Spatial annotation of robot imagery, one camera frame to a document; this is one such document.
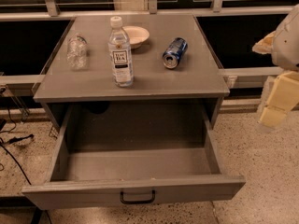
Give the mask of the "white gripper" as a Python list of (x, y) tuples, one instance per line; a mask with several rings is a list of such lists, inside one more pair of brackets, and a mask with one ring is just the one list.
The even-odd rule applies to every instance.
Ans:
[(299, 104), (299, 5), (279, 24), (276, 31), (255, 43), (252, 51), (270, 54), (274, 65), (292, 70), (277, 76), (263, 106), (259, 123), (277, 127)]

